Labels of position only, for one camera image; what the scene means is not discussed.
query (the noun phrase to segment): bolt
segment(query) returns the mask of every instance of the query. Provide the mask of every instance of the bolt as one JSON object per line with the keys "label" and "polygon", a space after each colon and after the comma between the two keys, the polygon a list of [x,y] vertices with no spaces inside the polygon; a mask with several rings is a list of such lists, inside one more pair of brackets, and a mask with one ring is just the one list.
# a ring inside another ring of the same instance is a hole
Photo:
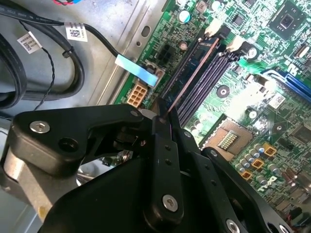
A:
{"label": "bolt", "polygon": [[211,150],[210,153],[211,153],[214,157],[217,157],[217,156],[218,156],[217,153],[216,153],[216,151],[214,151],[214,150]]}
{"label": "bolt", "polygon": [[290,233],[290,232],[286,229],[286,227],[284,227],[284,226],[282,226],[282,225],[280,225],[280,229],[281,229],[281,231],[282,231],[283,233]]}
{"label": "bolt", "polygon": [[138,113],[135,112],[135,111],[131,111],[131,114],[132,114],[133,116],[135,116],[135,117],[138,117]]}
{"label": "bolt", "polygon": [[34,121],[29,127],[35,133],[47,133],[51,129],[49,124],[45,121]]}
{"label": "bolt", "polygon": [[191,134],[190,134],[188,131],[185,131],[185,135],[186,135],[187,137],[191,137]]}
{"label": "bolt", "polygon": [[146,145],[146,143],[147,143],[146,140],[143,140],[140,142],[140,146],[143,147],[144,145]]}
{"label": "bolt", "polygon": [[171,212],[176,212],[178,209],[178,203],[171,195],[164,195],[162,198],[163,205]]}
{"label": "bolt", "polygon": [[238,225],[231,219],[227,219],[226,224],[231,233],[240,233]]}

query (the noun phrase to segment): black ram slot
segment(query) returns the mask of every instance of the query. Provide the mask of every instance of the black ram slot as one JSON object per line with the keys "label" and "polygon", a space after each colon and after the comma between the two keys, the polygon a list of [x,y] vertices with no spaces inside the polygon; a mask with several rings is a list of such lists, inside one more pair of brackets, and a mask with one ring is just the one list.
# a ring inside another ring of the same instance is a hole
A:
{"label": "black ram slot", "polygon": [[165,88],[162,90],[162,92],[160,94],[161,98],[165,99],[167,93],[171,90],[171,88],[177,82],[177,77],[180,75],[180,73],[183,71],[185,66],[188,64],[189,59],[192,57],[192,55],[196,51],[199,44],[200,44],[200,42],[198,40],[196,40],[195,43],[191,46],[191,48],[189,48],[189,50],[187,51],[187,54],[184,56],[184,58],[180,62],[180,65],[178,65],[176,72],[170,78],[170,81],[165,85]]}
{"label": "black ram slot", "polygon": [[201,77],[203,81],[198,83],[198,85],[194,88],[192,95],[187,98],[187,103],[183,106],[183,109],[178,111],[182,127],[187,124],[187,122],[199,109],[219,79],[227,71],[231,62],[239,59],[239,56],[228,52],[226,53],[227,54],[222,57],[215,57],[213,59],[209,68]]}

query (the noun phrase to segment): wire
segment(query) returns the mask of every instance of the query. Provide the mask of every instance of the wire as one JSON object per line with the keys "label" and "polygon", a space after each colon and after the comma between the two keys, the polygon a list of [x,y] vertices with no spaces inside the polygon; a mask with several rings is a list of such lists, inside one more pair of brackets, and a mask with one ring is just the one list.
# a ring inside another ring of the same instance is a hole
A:
{"label": "wire", "polygon": [[[64,25],[64,22],[40,17],[33,13],[26,14],[23,11],[15,10],[7,6],[2,6],[2,5],[0,6],[1,6],[0,15],[16,18],[24,22],[30,22],[30,23],[36,23],[36,24],[43,24],[43,25],[49,25],[49,26],[63,26]],[[98,30],[96,30],[95,28],[93,28],[92,26],[88,24],[84,24],[84,26],[86,30],[88,30],[90,33],[96,36],[115,57],[119,55],[117,50],[108,42],[108,40]]]}
{"label": "wire", "polygon": [[[28,31],[28,32],[30,31],[23,22],[20,21],[20,23],[21,23],[21,25],[24,27],[24,29],[26,31]],[[54,62],[53,62],[52,56],[50,55],[50,53],[45,48],[42,48],[42,50],[48,55],[48,58],[49,58],[49,60],[51,62],[51,66],[52,66],[52,82],[51,82],[47,92],[45,93],[44,97],[42,98],[41,102],[38,104],[37,107],[35,107],[34,111],[36,111],[39,107],[41,107],[41,105],[45,102],[45,99],[47,98],[48,94],[52,90],[52,88],[54,86],[54,82],[55,82],[55,67],[54,67]]]}
{"label": "wire", "polygon": [[[19,11],[19,12],[23,12],[23,14],[32,14],[32,16],[36,17],[35,14],[33,14],[32,12],[30,12],[29,10],[23,8],[22,6],[9,1],[9,0],[0,0],[0,5],[3,6],[7,6],[10,7],[11,11]],[[61,33],[59,33],[58,30],[56,30],[55,28],[53,28],[52,26],[46,26],[46,25],[40,25],[40,24],[36,24],[36,23],[31,23],[31,22],[26,22],[28,25],[32,26],[33,28],[36,28],[37,30],[41,31],[42,33],[44,33],[45,35],[47,35],[48,37],[50,37],[52,40],[54,40],[60,47],[62,47],[65,52],[64,52],[64,56],[66,58],[71,58],[71,60],[73,61],[73,65],[74,65],[74,77],[72,80],[71,85],[69,86],[69,88],[67,88],[66,90],[63,91],[51,91],[49,93],[49,95],[45,98],[45,101],[52,101],[52,100],[59,100],[59,99],[63,99],[63,98],[68,98],[71,97],[75,94],[77,94],[83,87],[84,85],[84,81],[85,81],[85,72],[84,72],[84,68],[83,65],[81,63],[80,58],[77,56],[76,52],[74,51],[74,48],[71,46],[71,44],[67,41],[67,39],[65,39]],[[12,50],[12,54],[13,54],[13,59],[12,60],[19,60],[17,54],[14,52],[14,50]],[[7,59],[7,55],[6,54],[1,54],[0,53],[0,59]],[[12,75],[12,73],[14,74],[14,72],[19,71],[18,69],[16,69],[14,66],[10,66],[9,71]],[[16,82],[16,75],[12,75],[14,82]],[[23,100],[34,100],[34,101],[42,101],[42,99],[45,97],[46,95],[46,91],[41,92],[41,91],[31,91],[28,90],[26,91],[26,93],[17,93],[16,92],[8,92],[8,93],[0,93],[0,108],[8,108],[10,106],[8,105],[4,105],[4,101],[8,101],[10,98],[12,98],[15,95],[19,96],[19,100],[21,98],[20,95],[22,95],[22,99]]]}

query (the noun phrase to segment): chipset chip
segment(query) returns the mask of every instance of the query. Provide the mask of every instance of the chipset chip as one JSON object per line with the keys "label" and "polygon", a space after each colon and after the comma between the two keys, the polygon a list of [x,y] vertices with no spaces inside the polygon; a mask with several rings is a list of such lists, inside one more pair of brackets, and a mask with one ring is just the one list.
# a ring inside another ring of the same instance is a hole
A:
{"label": "chipset chip", "polygon": [[300,143],[306,144],[311,140],[311,130],[306,126],[301,125],[292,133],[292,136]]}
{"label": "chipset chip", "polygon": [[306,19],[306,15],[291,1],[286,1],[268,24],[283,40],[288,40]]}

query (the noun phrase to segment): black cable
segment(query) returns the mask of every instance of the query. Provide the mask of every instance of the black cable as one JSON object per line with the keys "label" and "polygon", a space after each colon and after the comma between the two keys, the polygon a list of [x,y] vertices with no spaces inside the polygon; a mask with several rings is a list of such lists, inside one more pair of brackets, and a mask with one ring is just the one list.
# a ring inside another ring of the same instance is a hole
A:
{"label": "black cable", "polygon": [[[28,31],[28,32],[30,31],[23,22],[20,21],[20,23],[26,31]],[[55,67],[54,67],[54,62],[53,62],[52,56],[50,55],[50,53],[45,48],[42,48],[42,50],[48,55],[48,58],[50,60],[51,66],[52,66],[52,82],[51,82],[47,92],[45,93],[44,97],[42,98],[41,102],[38,104],[37,107],[35,107],[34,111],[36,111],[39,107],[41,107],[41,105],[45,102],[45,99],[47,98],[48,94],[52,90],[52,88],[54,86],[54,82],[55,82]]]}
{"label": "black cable", "polygon": [[[33,13],[25,13],[23,11],[19,11],[16,9],[12,9],[11,7],[6,7],[0,5],[0,15],[16,18],[19,20],[22,20],[24,22],[30,22],[30,23],[37,23],[42,25],[49,25],[49,26],[63,26],[64,22],[51,20],[48,18],[37,16]],[[107,48],[108,50],[117,57],[119,53],[117,50],[109,43],[109,41],[95,28],[88,24],[84,24],[86,30],[88,30],[90,33],[92,33],[94,36],[96,36]]]}
{"label": "black cable", "polygon": [[[19,10],[20,12],[23,12],[24,15],[27,13],[32,14],[32,16],[34,15],[29,10],[9,0],[0,0],[0,4],[1,4],[0,11],[1,11],[2,6],[5,5],[6,7],[10,7],[11,11]],[[51,91],[49,95],[45,98],[45,101],[59,100],[59,99],[68,98],[68,97],[71,97],[77,94],[83,87],[83,84],[85,81],[85,73],[84,73],[84,68],[81,63],[81,60],[77,56],[71,44],[67,41],[67,39],[65,39],[62,36],[61,33],[59,33],[52,26],[40,25],[36,23],[31,23],[31,22],[26,22],[26,23],[36,28],[37,30],[41,31],[42,33],[50,37],[52,40],[54,40],[59,46],[61,46],[65,50],[64,54],[66,54],[66,57],[70,57],[74,64],[75,74],[74,74],[74,78],[73,78],[73,81],[70,87],[61,92]],[[7,99],[14,94],[15,94],[14,92],[0,93],[0,101]],[[41,101],[45,97],[45,94],[46,92],[26,91],[22,99]]]}

